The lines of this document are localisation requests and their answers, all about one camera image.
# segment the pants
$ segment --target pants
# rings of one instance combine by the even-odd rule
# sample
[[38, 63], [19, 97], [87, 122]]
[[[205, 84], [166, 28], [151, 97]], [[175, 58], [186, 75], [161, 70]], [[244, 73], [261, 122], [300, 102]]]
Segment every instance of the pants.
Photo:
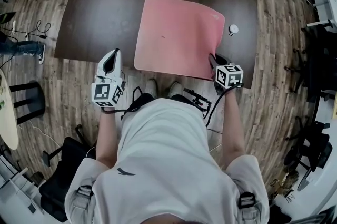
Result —
[[9, 38], [5, 42], [0, 42], [0, 54], [24, 55], [25, 53], [40, 54], [43, 51], [43, 44], [38, 41], [19, 41], [17, 43]]
[[[171, 100], [183, 102], [189, 105], [192, 105], [194, 107], [197, 107], [192, 101], [188, 100], [182, 95], [174, 95], [173, 97], [170, 98]], [[151, 96], [149, 93], [144, 93], [142, 94], [138, 99], [136, 99], [128, 108], [129, 111], [137, 111], [141, 106], [148, 104], [151, 101], [154, 101], [155, 98]]]

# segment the shoe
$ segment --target shoe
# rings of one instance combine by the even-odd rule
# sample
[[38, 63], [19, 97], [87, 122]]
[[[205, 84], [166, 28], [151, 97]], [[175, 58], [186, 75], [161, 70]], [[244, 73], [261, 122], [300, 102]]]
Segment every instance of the shoe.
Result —
[[44, 52], [46, 51], [46, 44], [43, 44], [43, 50], [38, 55], [38, 64], [42, 65], [44, 62]]
[[179, 82], [174, 82], [170, 87], [170, 91], [167, 94], [167, 97], [170, 99], [174, 95], [181, 95], [182, 93], [183, 93], [183, 86]]
[[158, 97], [158, 85], [155, 79], [150, 79], [147, 81], [145, 93], [149, 93], [155, 99]]

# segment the pink cutting board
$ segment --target pink cutting board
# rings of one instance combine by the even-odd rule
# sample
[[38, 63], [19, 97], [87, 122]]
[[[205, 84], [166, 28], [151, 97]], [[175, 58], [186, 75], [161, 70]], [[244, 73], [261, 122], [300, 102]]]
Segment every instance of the pink cutting board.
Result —
[[135, 52], [138, 70], [212, 79], [209, 54], [221, 42], [225, 17], [183, 0], [145, 0]]

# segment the person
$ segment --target person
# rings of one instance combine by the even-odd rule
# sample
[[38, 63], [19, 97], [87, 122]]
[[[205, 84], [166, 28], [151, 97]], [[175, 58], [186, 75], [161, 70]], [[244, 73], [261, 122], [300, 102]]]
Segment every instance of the person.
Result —
[[[122, 120], [101, 113], [96, 160], [85, 158], [65, 198], [73, 224], [267, 223], [269, 203], [256, 157], [245, 154], [235, 93], [225, 96], [225, 172], [209, 153], [202, 112], [175, 82], [157, 99], [150, 80]], [[255, 198], [239, 208], [244, 193]]]
[[39, 65], [44, 62], [46, 45], [39, 41], [13, 42], [10, 37], [0, 31], [0, 54], [4, 55], [37, 55]]

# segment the round table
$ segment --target round table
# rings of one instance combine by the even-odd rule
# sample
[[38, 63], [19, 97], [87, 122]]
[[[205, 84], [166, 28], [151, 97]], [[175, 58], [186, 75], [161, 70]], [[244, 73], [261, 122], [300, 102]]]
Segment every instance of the round table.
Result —
[[11, 90], [2, 70], [0, 70], [0, 79], [0, 102], [5, 101], [0, 109], [0, 136], [9, 148], [15, 150], [18, 145], [16, 116]]
[[[26, 90], [25, 99], [13, 102], [11, 93]], [[16, 118], [15, 108], [27, 105], [29, 114]], [[0, 69], [0, 136], [7, 146], [15, 150], [18, 146], [17, 125], [45, 112], [45, 98], [42, 88], [36, 81], [9, 86], [5, 74]]]

